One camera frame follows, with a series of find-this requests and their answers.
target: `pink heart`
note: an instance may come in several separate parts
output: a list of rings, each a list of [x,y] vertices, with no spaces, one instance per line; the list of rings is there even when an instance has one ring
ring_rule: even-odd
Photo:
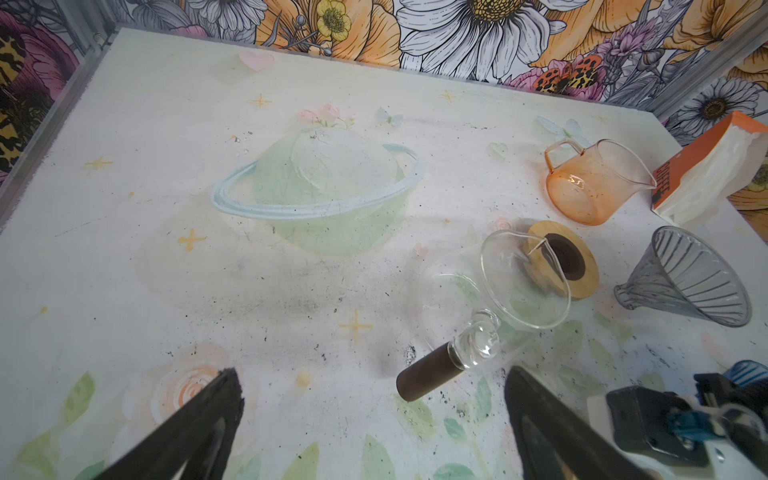
[[[242,51],[240,60],[253,71],[262,71],[270,66],[275,58],[268,53],[256,53],[255,51]]]

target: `dark brown circle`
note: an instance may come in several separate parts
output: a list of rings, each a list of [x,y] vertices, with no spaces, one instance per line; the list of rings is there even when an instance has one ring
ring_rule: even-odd
[[[557,233],[547,233],[545,238],[554,255],[558,258],[565,279],[574,281],[582,278],[587,271],[587,266],[584,263],[584,257],[574,243]]]

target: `pitcher handle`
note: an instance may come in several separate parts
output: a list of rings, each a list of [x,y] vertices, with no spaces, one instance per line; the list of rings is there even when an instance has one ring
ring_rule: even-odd
[[[570,145],[579,155],[584,153],[584,148],[570,138],[564,138],[558,143],[551,145],[549,148],[547,148],[547,150],[544,151],[544,159],[547,161],[547,167],[549,167],[550,174],[554,173],[554,167],[552,167],[552,162],[549,160],[549,152],[553,151],[555,148],[562,147],[563,145]]]

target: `scratch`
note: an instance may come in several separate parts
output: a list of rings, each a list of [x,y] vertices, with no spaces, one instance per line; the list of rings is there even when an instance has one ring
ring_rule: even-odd
[[[77,230],[77,229],[78,229],[78,228],[80,228],[80,227],[85,227],[85,226],[86,226],[86,225],[88,225],[89,223],[93,223],[93,222],[96,222],[96,221],[99,221],[99,220],[101,220],[102,218],[107,218],[107,217],[109,217],[109,215],[104,215],[103,217],[101,217],[101,218],[97,218],[96,220],[91,220],[91,221],[89,221],[89,222],[85,222],[85,223],[83,223],[82,225],[77,225],[76,227],[72,227],[72,228],[71,228],[71,229],[69,229],[69,230],[63,231],[63,232],[61,232],[61,233],[57,233],[57,234],[55,234],[53,237],[54,237],[54,238],[56,238],[56,237],[58,237],[58,236],[60,236],[60,235],[64,235],[65,233],[69,233],[69,232],[71,232],[72,230]]]

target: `table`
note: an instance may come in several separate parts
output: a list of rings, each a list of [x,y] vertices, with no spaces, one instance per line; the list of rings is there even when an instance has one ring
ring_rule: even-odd
[[[395,391],[427,352],[407,310],[420,266],[500,217],[561,222],[597,258],[598,293],[519,359],[582,415],[596,392],[690,394],[696,372],[768,362],[766,247],[730,205],[697,232],[749,290],[741,329],[612,299],[664,224],[648,192],[599,227],[569,221],[544,194],[554,136],[536,115],[576,118],[588,138],[620,141],[654,169],[680,147],[651,114],[275,51],[255,72],[237,59],[249,50],[122,29],[5,225],[4,477],[98,472],[236,366],[246,407],[228,478],[518,478],[506,370],[459,376],[409,405]],[[425,161],[399,231],[351,257],[302,250],[209,200],[301,126],[303,109],[326,104]],[[379,108],[402,126],[378,125]]]

